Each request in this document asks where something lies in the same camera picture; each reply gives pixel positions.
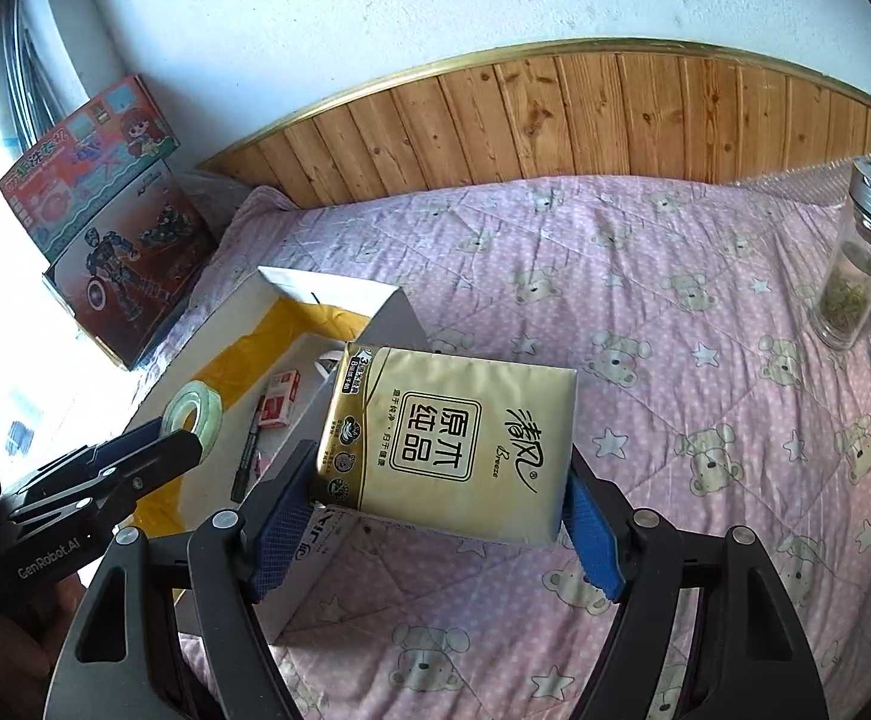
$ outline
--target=yellow packing tape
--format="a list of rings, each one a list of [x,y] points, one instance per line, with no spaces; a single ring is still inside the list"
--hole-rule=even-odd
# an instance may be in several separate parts
[[[224,428],[226,410],[252,389],[303,333],[315,333],[336,341],[355,341],[368,322],[369,317],[338,306],[281,298],[255,330],[223,349],[192,378],[218,392],[223,401]],[[181,490],[182,477],[179,477],[146,495],[136,507],[133,524],[150,538],[182,533],[186,528],[178,511]]]

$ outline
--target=silver screw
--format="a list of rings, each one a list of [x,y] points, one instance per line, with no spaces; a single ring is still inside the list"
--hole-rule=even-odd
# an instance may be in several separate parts
[[[738,528],[732,529],[732,538],[735,541],[738,541],[740,544],[754,544],[755,543],[755,533],[751,528],[746,528],[744,525],[740,525]]]
[[[632,516],[632,519],[640,528],[654,528],[659,524],[659,515],[655,514],[652,509],[639,509]]]
[[[116,543],[126,546],[139,538],[138,528],[122,528],[119,533],[116,533]]]
[[[223,509],[221,512],[216,512],[216,517],[212,518],[212,527],[224,531],[227,528],[231,528],[237,522],[239,522],[239,514],[233,512],[232,509]]]

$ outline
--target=bedspread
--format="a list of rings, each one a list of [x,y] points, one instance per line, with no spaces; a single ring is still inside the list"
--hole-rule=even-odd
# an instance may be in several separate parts
[[[871,320],[845,354],[807,325],[835,219],[634,177],[308,212],[261,189],[149,377],[256,265],[398,284],[445,353],[576,367],[586,461],[678,528],[754,528],[832,716],[850,717],[871,693]],[[650,718],[674,711],[692,601]],[[527,549],[362,520],[272,649],[304,717],[561,718],[612,616],[565,538]]]

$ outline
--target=human hand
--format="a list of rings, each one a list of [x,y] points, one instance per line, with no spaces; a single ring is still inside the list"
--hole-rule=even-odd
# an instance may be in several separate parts
[[[41,641],[0,615],[0,695],[20,720],[40,720],[49,680],[85,589],[79,576],[55,586],[58,608]]]

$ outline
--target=roll of tape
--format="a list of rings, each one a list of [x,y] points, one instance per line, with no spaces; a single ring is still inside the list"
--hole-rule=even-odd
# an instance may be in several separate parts
[[[194,416],[194,424],[186,428],[186,422]],[[202,460],[205,460],[218,438],[223,424],[223,399],[218,392],[203,382],[189,382],[170,400],[162,415],[161,435],[168,436],[176,430],[189,430],[196,434],[202,444]]]

